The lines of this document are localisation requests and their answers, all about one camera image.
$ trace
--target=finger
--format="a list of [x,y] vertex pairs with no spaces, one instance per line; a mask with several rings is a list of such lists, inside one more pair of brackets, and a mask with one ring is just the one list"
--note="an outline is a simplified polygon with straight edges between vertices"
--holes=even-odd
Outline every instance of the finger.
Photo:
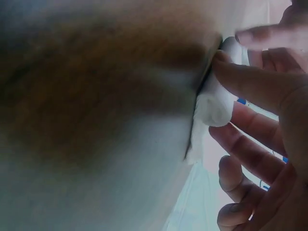
[[221,231],[233,231],[238,225],[248,221],[253,208],[250,204],[228,204],[218,213],[217,224]]
[[223,191],[236,203],[247,202],[254,208],[265,195],[242,172],[240,162],[234,156],[224,156],[219,162],[219,183]]
[[263,60],[263,70],[277,71],[269,51],[262,52],[262,60]]
[[258,26],[248,30],[236,32],[238,42],[251,50],[263,50],[268,48],[298,48],[298,30],[294,25],[275,24]]
[[212,66],[218,81],[228,91],[277,115],[288,106],[295,91],[308,86],[305,75],[230,64],[219,56],[215,56]]
[[210,127],[211,136],[256,177],[271,185],[284,168],[284,162],[243,135],[232,124]]
[[262,51],[248,50],[247,54],[251,66],[263,69]]
[[287,157],[279,122],[234,102],[231,122],[244,133],[273,151]]
[[245,230],[259,231],[264,224],[273,219],[279,208],[283,206],[283,203],[290,197],[290,194],[294,192],[294,187],[302,187],[298,186],[296,179],[296,170],[292,164],[288,163],[268,193],[262,198],[262,201],[254,212],[253,218],[250,222],[246,223]]

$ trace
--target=skin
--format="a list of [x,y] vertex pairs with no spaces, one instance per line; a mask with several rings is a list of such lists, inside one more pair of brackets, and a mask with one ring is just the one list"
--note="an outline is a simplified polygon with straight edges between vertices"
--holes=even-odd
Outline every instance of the skin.
[[[308,227],[306,12],[294,4],[280,24],[236,33],[238,41],[250,49],[252,67],[232,64],[222,51],[214,58],[217,79],[227,90],[279,116],[277,122],[236,103],[231,123],[210,128],[212,137],[230,154],[220,161],[219,182],[235,203],[221,209],[221,231],[303,231]],[[236,127],[289,162],[274,157]],[[247,179],[241,165],[269,184],[269,191]]]

